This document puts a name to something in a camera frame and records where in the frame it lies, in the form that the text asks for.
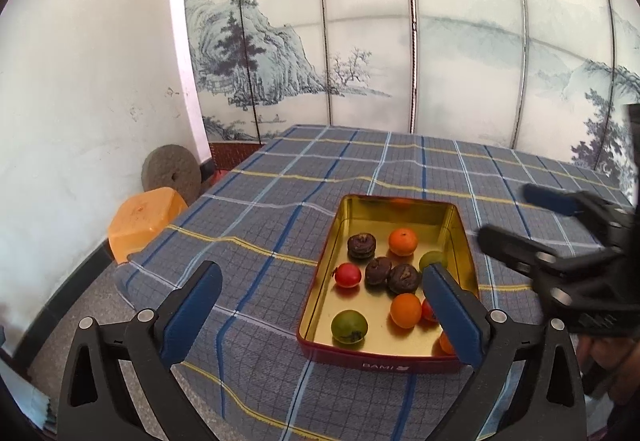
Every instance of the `concrete floor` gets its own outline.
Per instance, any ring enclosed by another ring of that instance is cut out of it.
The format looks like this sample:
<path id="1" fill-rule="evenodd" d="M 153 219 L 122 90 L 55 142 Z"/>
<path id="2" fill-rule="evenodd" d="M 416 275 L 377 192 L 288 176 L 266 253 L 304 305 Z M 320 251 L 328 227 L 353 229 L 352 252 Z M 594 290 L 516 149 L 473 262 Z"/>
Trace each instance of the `concrete floor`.
<path id="1" fill-rule="evenodd" d="M 33 378 L 32 383 L 51 398 L 54 412 L 58 411 L 58 399 L 66 356 L 78 322 L 88 315 L 93 316 L 100 324 L 128 321 L 134 315 L 133 310 L 124 303 L 116 292 L 113 284 L 114 270 L 115 265 L 111 264 L 73 304 L 31 364 L 29 374 Z M 165 440 L 166 437 L 146 401 L 131 363 L 125 361 L 121 362 L 121 365 L 133 403 L 146 431 L 158 439 Z M 221 441 L 246 441 L 222 418 L 209 410 L 180 374 L 174 371 L 174 375 L 207 426 Z"/>

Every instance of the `blue gripper pad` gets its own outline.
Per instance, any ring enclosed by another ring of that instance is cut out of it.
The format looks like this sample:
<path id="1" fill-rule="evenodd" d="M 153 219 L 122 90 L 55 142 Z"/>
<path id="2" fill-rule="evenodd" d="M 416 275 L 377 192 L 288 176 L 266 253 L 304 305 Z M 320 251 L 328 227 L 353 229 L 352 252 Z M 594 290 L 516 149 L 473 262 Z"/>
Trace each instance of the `blue gripper pad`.
<path id="1" fill-rule="evenodd" d="M 440 264 L 425 267 L 422 274 L 422 290 L 460 361 L 477 369 L 482 363 L 484 347 L 489 339 L 489 324 L 484 318 L 486 309 L 482 303 L 472 293 L 463 291 Z M 463 304 L 458 296 L 466 302 Z M 475 313 L 475 317 L 465 308 L 465 305 L 469 304 L 474 307 L 469 311 Z M 486 324 L 486 331 L 481 330 L 479 320 Z"/>
<path id="2" fill-rule="evenodd" d="M 575 199 L 559 190 L 553 190 L 531 183 L 522 187 L 522 196 L 527 203 L 546 208 L 557 214 L 573 216 L 578 212 Z"/>
<path id="3" fill-rule="evenodd" d="M 164 323 L 164 328 L 156 332 L 156 339 L 161 340 L 160 359 L 167 369 L 187 357 L 221 291 L 222 271 L 207 261 L 160 305 L 156 325 Z"/>

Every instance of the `yellow stripe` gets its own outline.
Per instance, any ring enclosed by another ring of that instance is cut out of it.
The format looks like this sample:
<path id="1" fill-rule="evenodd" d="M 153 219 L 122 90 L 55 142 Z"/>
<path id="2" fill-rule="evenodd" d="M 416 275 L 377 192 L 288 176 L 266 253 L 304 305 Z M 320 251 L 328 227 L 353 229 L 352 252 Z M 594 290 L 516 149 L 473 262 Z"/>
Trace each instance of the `yellow stripe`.
<path id="1" fill-rule="evenodd" d="M 246 249 L 250 249 L 251 251 L 255 251 L 256 253 L 260 253 L 260 255 L 265 255 L 267 257 L 275 257 L 276 259 L 281 259 L 283 261 L 295 262 L 297 264 L 305 264 L 308 266 L 316 267 L 318 263 L 316 261 L 311 261 L 310 259 L 303 259 L 302 257 L 294 257 L 293 255 L 284 255 L 282 253 L 276 253 L 275 251 L 270 251 L 268 249 L 264 249 L 263 247 L 256 246 L 255 244 L 249 243 L 244 239 L 240 239 L 239 237 L 209 237 L 208 235 L 202 235 L 201 233 L 196 233 L 195 231 L 186 230 L 185 228 L 180 228 L 175 225 L 168 225 L 167 228 L 171 228 L 172 230 L 179 231 L 184 235 L 188 235 L 190 237 L 194 237 L 196 239 L 200 239 L 201 241 L 206 241 L 207 243 L 234 243 L 238 246 L 245 247 Z M 491 286 L 488 284 L 479 284 L 479 289 L 484 289 L 485 291 L 491 291 Z M 527 284 L 514 284 L 514 285 L 503 285 L 496 286 L 497 291 L 522 291 L 524 289 L 530 289 Z"/>
<path id="2" fill-rule="evenodd" d="M 280 138 L 280 140 L 287 140 L 289 142 L 310 142 L 311 141 L 311 140 L 308 140 L 306 138 L 287 138 L 287 137 L 282 137 L 282 138 Z M 331 140 L 329 138 L 321 138 L 320 140 L 316 140 L 316 142 L 329 142 L 329 143 L 332 143 L 332 144 L 373 145 L 375 147 L 384 147 L 385 146 L 384 143 L 379 144 L 377 142 L 350 142 L 349 140 Z M 394 148 L 411 148 L 411 147 L 422 148 L 418 144 L 406 144 L 406 145 L 388 144 L 388 146 L 389 147 L 394 147 Z M 424 150 L 430 150 L 431 152 L 443 152 L 444 154 L 453 154 L 453 155 L 456 155 L 456 156 L 458 155 L 457 151 L 455 151 L 455 150 L 447 150 L 445 148 L 424 147 Z M 501 158 L 491 158 L 490 156 L 483 156 L 482 154 L 473 154 L 471 152 L 461 152 L 460 154 L 462 154 L 462 156 L 466 156 L 468 158 L 481 158 L 483 160 L 494 160 L 494 161 L 500 161 L 501 163 L 508 163 L 510 165 L 520 166 L 520 163 L 517 162 L 517 161 L 502 160 Z M 535 166 L 535 165 L 524 165 L 524 166 L 527 167 L 527 168 L 535 168 L 536 170 L 542 170 L 542 172 L 549 172 L 551 174 L 555 174 L 556 176 L 563 176 L 563 177 L 568 177 L 568 178 L 571 178 L 571 179 L 575 178 L 575 176 L 571 176 L 571 174 L 568 174 L 566 172 L 556 172 L 555 170 L 549 170 L 546 167 Z M 579 179 L 581 181 L 586 181 L 587 183 L 591 183 L 593 185 L 604 186 L 605 188 L 608 188 L 609 190 L 617 190 L 616 187 L 605 185 L 604 183 L 599 183 L 597 181 L 591 181 L 590 179 L 587 179 L 586 177 L 578 177 L 577 179 Z"/>
<path id="3" fill-rule="evenodd" d="M 187 230 L 186 228 L 177 227 L 175 225 L 168 225 L 167 228 L 171 228 L 172 230 L 179 231 L 184 235 L 188 235 L 190 237 L 194 237 L 195 239 L 200 239 L 201 241 L 206 241 L 207 243 L 234 243 L 238 246 L 245 247 L 246 249 L 250 249 L 255 253 L 260 253 L 260 255 L 265 255 L 267 257 L 274 257 L 276 259 L 280 259 L 281 261 L 289 261 L 289 262 L 297 262 L 298 264 L 305 264 L 309 266 L 315 267 L 318 263 L 314 261 L 309 261 L 308 259 L 302 259 L 301 257 L 294 257 L 293 255 L 284 255 L 283 253 L 276 253 L 275 251 L 271 251 L 270 249 L 265 249 L 260 246 L 256 246 L 255 244 L 249 243 L 244 239 L 240 239 L 240 237 L 234 237 L 232 235 L 228 237 L 209 237 L 208 235 L 202 235 L 201 233 L 197 233 L 196 231 Z"/>
<path id="4" fill-rule="evenodd" d="M 207 379 L 210 379 L 215 384 L 217 384 L 220 387 L 222 387 L 225 390 L 225 392 L 233 399 L 233 401 L 236 402 L 236 405 L 238 405 L 238 407 L 240 407 L 241 410 L 244 411 L 245 414 L 257 419 L 258 421 L 262 421 L 263 423 L 267 423 L 267 424 L 269 424 L 271 426 L 274 426 L 274 427 L 277 427 L 277 428 L 286 428 L 287 427 L 287 425 L 285 423 L 283 423 L 282 421 L 278 421 L 277 419 L 274 419 L 273 417 L 265 416 L 264 414 L 261 414 L 260 412 L 256 412 L 255 410 L 252 410 L 251 408 L 247 407 L 247 405 L 245 405 L 242 401 L 240 401 L 240 398 L 238 398 L 236 393 L 234 391 L 232 391 L 225 384 L 224 381 L 220 381 L 220 379 L 215 377 L 213 374 L 207 373 L 207 371 L 204 371 L 201 368 L 190 364 L 188 361 L 183 361 L 182 365 L 184 365 L 188 369 L 191 369 L 191 371 L 194 371 L 194 372 L 200 374 L 201 376 L 204 376 Z M 289 429 L 292 432 L 295 432 L 296 434 L 298 434 L 298 435 L 300 435 L 302 437 L 306 437 L 308 439 L 319 439 L 319 440 L 322 440 L 322 441 L 338 441 L 337 439 L 334 439 L 333 437 L 328 437 L 328 436 L 323 436 L 323 435 L 320 435 L 320 434 L 316 434 L 315 432 L 311 432 L 311 431 L 305 430 L 303 428 L 298 428 L 298 427 L 295 427 L 293 425 L 290 425 Z"/>
<path id="5" fill-rule="evenodd" d="M 301 181 L 313 181 L 313 182 L 325 182 L 325 183 L 342 183 L 346 181 L 367 181 L 371 182 L 372 178 L 368 176 L 357 176 L 357 177 L 348 177 L 345 179 L 323 179 L 320 177 L 309 177 L 309 176 L 299 176 L 298 174 L 274 174 L 272 172 L 255 172 L 253 170 L 240 170 L 233 169 L 231 172 L 236 172 L 237 174 L 245 174 L 246 176 L 258 176 L 258 177 L 280 177 L 282 179 L 298 179 Z M 408 185 L 394 185 L 392 183 L 385 183 L 384 181 L 380 181 L 376 179 L 376 184 L 383 186 L 385 188 L 396 188 L 398 190 L 412 190 L 413 192 L 426 192 L 428 194 L 440 195 L 440 196 L 455 196 L 455 197 L 463 197 L 466 199 L 471 199 L 471 194 L 463 193 L 463 192 L 450 192 L 448 190 L 438 190 L 435 188 L 427 188 L 422 189 L 419 186 L 408 186 Z M 500 199 L 497 197 L 489 197 L 489 196 L 479 196 L 476 195 L 476 200 L 478 201 L 488 201 L 490 203 L 501 203 L 504 205 L 514 205 L 514 201 L 512 199 Z M 526 203 L 518 202 L 517 205 L 522 208 L 536 208 L 537 206 L 529 205 Z"/>
<path id="6" fill-rule="evenodd" d="M 513 284 L 513 285 L 504 285 L 504 286 L 495 286 L 492 287 L 490 284 L 478 284 L 478 289 L 482 291 L 491 291 L 495 289 L 496 291 L 525 291 L 526 289 L 531 289 L 529 284 Z"/>

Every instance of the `person's hand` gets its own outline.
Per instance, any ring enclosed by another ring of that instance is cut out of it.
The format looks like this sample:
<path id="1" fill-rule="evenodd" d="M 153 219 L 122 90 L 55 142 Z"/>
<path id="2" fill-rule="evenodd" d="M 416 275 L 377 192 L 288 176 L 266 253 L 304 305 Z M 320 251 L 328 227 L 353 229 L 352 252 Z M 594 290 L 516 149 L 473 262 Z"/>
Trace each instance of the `person's hand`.
<path id="1" fill-rule="evenodd" d="M 594 339 L 581 336 L 575 350 L 581 369 L 591 356 L 607 371 L 616 368 L 631 350 L 633 352 L 617 370 L 615 380 L 609 389 L 609 397 L 617 405 L 624 405 L 640 387 L 640 342 L 636 344 L 628 338 Z"/>

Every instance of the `table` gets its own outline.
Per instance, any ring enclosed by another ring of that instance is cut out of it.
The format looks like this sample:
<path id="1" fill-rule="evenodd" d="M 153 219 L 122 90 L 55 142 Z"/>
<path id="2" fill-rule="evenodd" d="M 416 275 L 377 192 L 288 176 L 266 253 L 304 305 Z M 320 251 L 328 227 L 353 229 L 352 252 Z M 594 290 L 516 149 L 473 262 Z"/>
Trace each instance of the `table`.
<path id="1" fill-rule="evenodd" d="M 136 310 L 156 308 L 202 261 L 224 287 L 179 370 L 252 441 L 423 441 L 465 385 L 457 374 L 373 373 L 313 363 L 295 336 L 338 201 L 348 193 L 457 205 L 469 235 L 493 223 L 562 255 L 597 247 L 570 218 L 522 204 L 533 182 L 590 190 L 624 206 L 602 174 L 510 149 L 393 132 L 294 126 L 227 174 L 116 274 Z M 537 322 L 527 280 L 470 237 L 481 299 Z M 486 426 L 491 432 L 495 422 Z"/>

